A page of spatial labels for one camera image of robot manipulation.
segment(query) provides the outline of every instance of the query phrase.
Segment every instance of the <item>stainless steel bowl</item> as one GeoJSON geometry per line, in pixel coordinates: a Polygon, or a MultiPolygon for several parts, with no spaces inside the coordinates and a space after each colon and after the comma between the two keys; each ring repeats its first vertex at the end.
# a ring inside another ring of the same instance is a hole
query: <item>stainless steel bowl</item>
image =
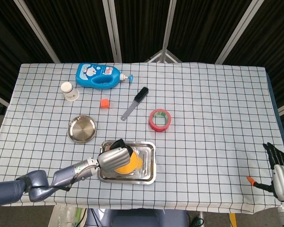
{"type": "Polygon", "coordinates": [[[97,131],[97,125],[89,116],[75,117],[68,126],[68,136],[77,143],[86,143],[91,140],[97,131]]]}

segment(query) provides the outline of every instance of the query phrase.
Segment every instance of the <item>orange plate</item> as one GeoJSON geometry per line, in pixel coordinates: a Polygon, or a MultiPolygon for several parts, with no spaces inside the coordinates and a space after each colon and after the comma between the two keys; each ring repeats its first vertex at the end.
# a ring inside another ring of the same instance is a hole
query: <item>orange plate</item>
{"type": "Polygon", "coordinates": [[[138,156],[137,153],[133,151],[130,162],[123,167],[115,169],[115,171],[119,174],[129,174],[137,167],[137,165],[138,165],[138,156]]]}

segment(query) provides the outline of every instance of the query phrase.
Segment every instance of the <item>robotic hand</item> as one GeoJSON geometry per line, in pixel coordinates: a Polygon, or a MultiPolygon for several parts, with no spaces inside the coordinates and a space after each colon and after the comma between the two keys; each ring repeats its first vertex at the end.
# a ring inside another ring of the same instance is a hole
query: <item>robotic hand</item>
{"type": "Polygon", "coordinates": [[[96,174],[100,168],[111,171],[127,165],[132,153],[133,149],[120,139],[110,146],[109,151],[101,153],[97,160],[88,158],[55,172],[51,185],[44,170],[35,170],[14,181],[0,182],[0,205],[17,202],[24,192],[28,193],[32,202],[37,202],[59,189],[69,191],[75,182],[96,174]]]}
{"type": "Polygon", "coordinates": [[[250,176],[248,176],[247,179],[252,186],[272,192],[281,202],[281,206],[278,207],[278,212],[281,223],[284,226],[284,153],[270,143],[263,144],[263,146],[268,153],[268,160],[272,170],[273,180],[271,185],[257,183],[250,176]]]}

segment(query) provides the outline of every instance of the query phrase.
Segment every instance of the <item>metal tray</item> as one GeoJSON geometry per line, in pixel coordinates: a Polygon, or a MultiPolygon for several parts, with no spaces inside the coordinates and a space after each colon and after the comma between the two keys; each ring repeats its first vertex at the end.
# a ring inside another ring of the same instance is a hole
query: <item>metal tray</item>
{"type": "MultiPolygon", "coordinates": [[[[142,168],[135,169],[130,174],[119,174],[116,171],[105,172],[100,169],[98,178],[109,183],[131,183],[131,184],[151,184],[156,179],[156,147],[150,142],[124,141],[132,147],[139,158],[142,159],[142,168]]],[[[101,145],[100,153],[109,150],[114,140],[104,141],[101,145]]]]}

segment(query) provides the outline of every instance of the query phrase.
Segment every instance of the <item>roll of tape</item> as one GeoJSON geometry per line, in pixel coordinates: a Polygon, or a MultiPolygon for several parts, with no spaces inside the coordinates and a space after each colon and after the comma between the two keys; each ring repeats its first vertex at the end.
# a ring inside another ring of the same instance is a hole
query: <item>roll of tape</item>
{"type": "Polygon", "coordinates": [[[151,113],[149,123],[150,123],[151,128],[154,129],[155,131],[165,131],[171,123],[171,116],[170,116],[169,112],[167,112],[166,110],[157,109],[157,110],[154,110],[151,113]],[[158,116],[158,115],[165,117],[165,125],[164,126],[158,126],[153,122],[153,120],[152,120],[153,117],[158,116]]]}

